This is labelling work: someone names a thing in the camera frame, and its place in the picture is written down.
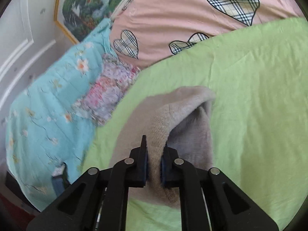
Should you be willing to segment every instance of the plaid heart pattern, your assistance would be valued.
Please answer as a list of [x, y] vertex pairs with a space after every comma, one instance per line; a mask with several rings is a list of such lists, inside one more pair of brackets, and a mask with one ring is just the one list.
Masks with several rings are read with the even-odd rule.
[[138, 43], [134, 34], [125, 29], [121, 33], [121, 39], [113, 41], [115, 50], [119, 51], [123, 55], [138, 59]]
[[187, 42], [184, 41], [172, 41], [169, 43], [169, 48], [172, 54], [176, 55], [184, 49], [189, 49], [196, 43], [209, 39], [204, 33], [194, 33]]
[[241, 23], [251, 26], [259, 0], [207, 0], [218, 11], [234, 18]]

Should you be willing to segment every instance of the green bedsheet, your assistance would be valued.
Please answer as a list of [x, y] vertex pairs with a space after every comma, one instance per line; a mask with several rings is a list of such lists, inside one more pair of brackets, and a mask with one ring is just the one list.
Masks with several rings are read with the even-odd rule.
[[[308, 23], [292, 18], [219, 35], [141, 72], [96, 130], [83, 171], [108, 168], [117, 136], [147, 96], [216, 93], [214, 164], [284, 229], [308, 193]], [[181, 230], [180, 211], [130, 200], [127, 230]]]

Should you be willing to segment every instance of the metal pin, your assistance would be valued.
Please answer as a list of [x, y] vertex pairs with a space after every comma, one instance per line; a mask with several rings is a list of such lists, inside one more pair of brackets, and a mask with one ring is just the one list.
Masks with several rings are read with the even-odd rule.
[[211, 173], [213, 175], [218, 175], [220, 173], [220, 170], [216, 167], [211, 168]]
[[134, 159], [133, 158], [126, 158], [125, 160], [124, 160], [124, 162], [126, 163], [126, 164], [133, 164], [134, 163]]
[[175, 163], [176, 165], [182, 165], [182, 164], [184, 163], [184, 160], [181, 159], [181, 158], [176, 158], [176, 159], [174, 160], [174, 163]]
[[98, 169], [95, 167], [89, 168], [88, 174], [89, 175], [95, 175], [98, 172]]

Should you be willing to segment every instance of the pink patterned fabric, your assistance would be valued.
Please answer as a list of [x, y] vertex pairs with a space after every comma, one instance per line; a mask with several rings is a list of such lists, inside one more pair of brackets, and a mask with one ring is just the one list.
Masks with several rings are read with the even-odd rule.
[[94, 119], [104, 125], [111, 118], [117, 104], [135, 82], [140, 69], [119, 61], [109, 54], [103, 55], [104, 70], [88, 94], [73, 106], [75, 113]]
[[110, 42], [120, 60], [146, 68], [213, 36], [302, 16], [294, 0], [133, 0]]

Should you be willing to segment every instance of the patterned cloth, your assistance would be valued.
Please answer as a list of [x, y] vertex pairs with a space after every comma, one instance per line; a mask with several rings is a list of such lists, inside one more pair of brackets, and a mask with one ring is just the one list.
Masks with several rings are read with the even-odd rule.
[[252, 25], [252, 18], [260, 6], [259, 0], [207, 0], [218, 11], [241, 21], [247, 26]]
[[120, 53], [138, 59], [137, 39], [129, 30], [123, 30], [121, 39], [115, 40], [113, 46]]
[[138, 67], [120, 62], [110, 54], [103, 55], [103, 63], [104, 70], [95, 84], [73, 106], [78, 116], [92, 118], [99, 125], [111, 118], [111, 113], [140, 72]]
[[146, 68], [210, 37], [296, 16], [294, 0], [133, 0], [110, 41], [121, 61]]
[[51, 175], [67, 164], [68, 180], [81, 175], [95, 125], [74, 114], [72, 104], [85, 95], [103, 67], [102, 55], [115, 55], [104, 19], [12, 103], [7, 123], [7, 164], [22, 192], [40, 211], [55, 198]]
[[201, 42], [203, 40], [209, 39], [206, 34], [203, 33], [195, 33], [193, 34], [187, 42], [184, 41], [172, 41], [169, 43], [169, 48], [171, 53], [176, 55], [180, 53], [182, 50], [189, 49], [194, 46], [196, 43]]

